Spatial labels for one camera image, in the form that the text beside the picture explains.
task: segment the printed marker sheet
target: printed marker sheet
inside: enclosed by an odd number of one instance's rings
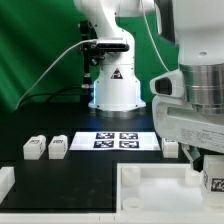
[[[155,132],[76,132],[70,150],[160,150]]]

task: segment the warning label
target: warning label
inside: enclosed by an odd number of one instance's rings
[[[111,76],[111,79],[123,79],[120,70],[117,68],[114,74]]]
[[[202,131],[195,131],[182,128],[181,137],[183,141],[192,142],[199,147],[209,147],[211,150],[220,150],[224,148],[224,134],[220,132],[205,129]]]

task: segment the black cable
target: black cable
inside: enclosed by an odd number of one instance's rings
[[[53,64],[40,76],[40,78],[23,94],[23,96],[20,98],[19,102],[16,105],[16,109],[18,108],[20,101],[23,100],[23,98],[25,98],[26,95],[28,95],[28,93],[30,93],[36,86],[37,84],[47,75],[47,73],[71,50],[73,50],[74,48],[78,47],[81,44],[84,43],[92,43],[92,42],[96,42],[96,39],[94,40],[87,40],[87,41],[81,41],[78,44],[75,44],[73,46],[71,46],[70,48],[68,48],[61,56],[59,56],[56,61],[53,62]]]
[[[54,97],[56,97],[57,95],[59,95],[60,93],[66,92],[68,90],[72,90],[72,89],[82,89],[81,86],[70,86],[70,87],[65,87],[61,90],[58,90],[56,93],[53,93],[47,100],[45,100],[45,102],[50,102]]]
[[[31,99],[31,98],[34,98],[34,97],[38,97],[38,96],[52,96],[52,95],[55,95],[54,93],[40,93],[40,94],[33,94],[33,95],[30,95],[30,96],[27,96],[26,98],[24,98],[18,105],[18,108],[21,107],[21,105]],[[66,94],[57,94],[55,96],[77,96],[77,95],[80,95],[80,94],[72,94],[72,93],[66,93]]]

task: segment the white cube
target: white cube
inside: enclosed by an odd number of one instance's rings
[[[64,159],[68,150],[68,138],[65,135],[55,136],[49,145],[49,159]]]
[[[14,167],[2,167],[0,170],[0,204],[15,183]]]
[[[202,183],[203,172],[198,172],[192,168],[186,168],[185,172],[185,183],[188,186],[199,187]]]
[[[46,138],[43,135],[34,136],[23,146],[25,160],[38,160],[46,149]]]
[[[208,207],[224,207],[224,156],[205,155],[204,178],[201,186],[203,204]]]
[[[162,151],[164,158],[178,158],[179,144],[176,141],[162,138]]]

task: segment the white plastic part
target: white plastic part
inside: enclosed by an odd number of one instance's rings
[[[139,198],[128,198],[123,201],[122,205],[125,211],[137,212],[144,209],[145,203]]]
[[[163,75],[160,75],[150,81],[150,89],[153,94],[158,94],[156,91],[156,81],[163,79],[163,78],[168,78],[172,84],[172,94],[169,97],[174,97],[174,98],[183,98],[184,97],[184,78],[183,78],[183,73],[179,70],[176,69],[171,72],[167,72]]]
[[[162,138],[162,151],[164,158],[178,158],[178,142]]]
[[[204,157],[204,181],[201,187],[203,204],[224,208],[224,156]]]
[[[65,135],[55,136],[49,144],[49,159],[64,159],[68,150],[68,138]]]
[[[121,183],[122,168],[128,165],[141,168],[141,182],[136,187]],[[224,209],[208,210],[202,204],[200,187],[186,185],[186,168],[190,168],[190,164],[118,164],[117,209],[118,216],[126,217],[123,223],[223,223]],[[127,198],[143,200],[144,209],[123,210],[123,201]]]
[[[2,167],[0,170],[0,204],[15,183],[14,167]]]
[[[25,160],[38,160],[46,149],[46,137],[34,136],[23,146]]]
[[[141,179],[141,169],[130,165],[122,168],[122,184],[126,186],[137,186]]]
[[[199,187],[202,183],[203,172],[197,172],[192,168],[186,168],[185,183],[191,187]]]

